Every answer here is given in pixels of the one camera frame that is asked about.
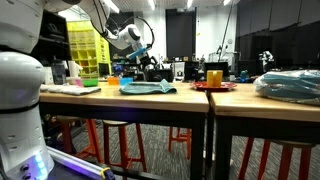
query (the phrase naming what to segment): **stool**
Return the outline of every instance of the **stool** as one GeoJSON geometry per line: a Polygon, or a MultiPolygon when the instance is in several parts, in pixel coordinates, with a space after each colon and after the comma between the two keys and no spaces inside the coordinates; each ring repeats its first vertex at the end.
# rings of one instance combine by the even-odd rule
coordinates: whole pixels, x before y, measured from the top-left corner
{"type": "MultiPolygon", "coordinates": [[[[244,155],[243,155],[241,169],[240,169],[239,176],[238,176],[239,180],[244,180],[244,178],[245,178],[253,141],[254,141],[254,138],[248,138],[247,145],[246,145],[244,155]]],[[[260,167],[259,167],[259,173],[258,173],[258,179],[259,180],[263,179],[271,142],[283,146],[278,179],[279,180],[288,179],[293,148],[300,148],[301,149],[299,180],[308,179],[311,149],[315,145],[308,144],[308,143],[290,142],[290,141],[269,141],[269,140],[264,141],[262,155],[261,155],[261,161],[260,161],[260,167]]]]}
{"type": "MultiPolygon", "coordinates": [[[[73,154],[72,151],[72,138],[70,124],[79,121],[77,117],[57,116],[57,121],[61,123],[61,130],[63,136],[63,149],[68,154],[73,154]]],[[[89,146],[81,152],[75,154],[76,157],[85,159],[89,156],[96,157],[99,163],[102,163],[102,156],[99,148],[98,135],[96,125],[93,119],[86,119],[86,127],[89,136],[89,146]]]]}
{"type": "Polygon", "coordinates": [[[191,157],[191,129],[187,129],[186,134],[180,133],[180,128],[178,128],[177,131],[178,132],[177,132],[176,137],[173,137],[173,127],[170,127],[168,151],[171,152],[172,141],[187,142],[187,159],[190,159],[190,157],[191,157]]]}
{"type": "Polygon", "coordinates": [[[141,127],[140,124],[136,123],[137,137],[138,137],[138,145],[140,150],[140,158],[130,158],[128,151],[128,142],[127,142],[127,133],[126,126],[130,124],[127,122],[119,122],[119,121],[103,121],[103,133],[104,133],[104,159],[105,163],[113,166],[122,167],[124,169],[129,169],[132,162],[140,162],[143,167],[143,171],[147,171],[146,160],[144,156],[142,135],[141,135],[141,127]],[[110,143],[109,143],[109,127],[118,127],[119,130],[119,142],[120,142],[120,156],[121,163],[115,164],[110,162],[110,143]]]}

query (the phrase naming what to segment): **robotic arm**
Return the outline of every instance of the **robotic arm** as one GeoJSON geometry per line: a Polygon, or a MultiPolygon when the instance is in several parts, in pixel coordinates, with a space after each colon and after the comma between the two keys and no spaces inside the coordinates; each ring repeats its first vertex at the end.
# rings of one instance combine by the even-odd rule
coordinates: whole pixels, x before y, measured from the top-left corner
{"type": "Polygon", "coordinates": [[[141,62],[142,70],[149,64],[157,64],[156,59],[154,57],[150,58],[147,53],[147,51],[152,48],[154,35],[152,29],[145,20],[137,17],[149,26],[153,37],[151,44],[144,43],[138,28],[134,24],[129,24],[120,31],[118,25],[114,22],[118,27],[117,32],[116,34],[110,32],[106,28],[110,14],[110,7],[106,3],[106,0],[47,0],[46,2],[45,9],[51,12],[68,9],[70,6],[77,4],[90,16],[93,27],[102,35],[102,37],[108,40],[108,42],[120,50],[126,49],[129,46],[133,48],[134,52],[127,55],[127,58],[131,60],[138,58],[141,62]]]}

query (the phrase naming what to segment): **yellow cup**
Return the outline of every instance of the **yellow cup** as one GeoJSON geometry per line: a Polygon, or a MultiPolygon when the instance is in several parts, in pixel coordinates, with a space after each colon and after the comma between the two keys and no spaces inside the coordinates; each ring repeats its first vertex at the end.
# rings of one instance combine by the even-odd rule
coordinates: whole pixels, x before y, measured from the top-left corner
{"type": "Polygon", "coordinates": [[[220,87],[222,82],[221,70],[210,70],[207,71],[207,86],[208,87],[220,87]]]}

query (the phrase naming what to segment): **plastic bag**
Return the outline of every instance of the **plastic bag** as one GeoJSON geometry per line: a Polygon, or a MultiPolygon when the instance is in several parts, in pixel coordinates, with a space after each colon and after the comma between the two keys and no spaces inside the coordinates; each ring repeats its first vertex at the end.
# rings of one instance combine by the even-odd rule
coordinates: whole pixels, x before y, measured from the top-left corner
{"type": "Polygon", "coordinates": [[[299,70],[268,72],[254,81],[263,97],[320,105],[320,71],[299,70]]]}

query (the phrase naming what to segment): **tray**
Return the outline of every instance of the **tray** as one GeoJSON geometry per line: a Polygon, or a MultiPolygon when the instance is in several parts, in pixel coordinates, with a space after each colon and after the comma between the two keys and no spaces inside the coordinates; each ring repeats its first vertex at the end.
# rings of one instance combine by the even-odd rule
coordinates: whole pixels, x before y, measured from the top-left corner
{"type": "Polygon", "coordinates": [[[225,92],[236,87],[237,85],[232,82],[222,82],[221,87],[207,87],[207,82],[193,82],[191,87],[197,91],[210,91],[210,92],[225,92]]]}

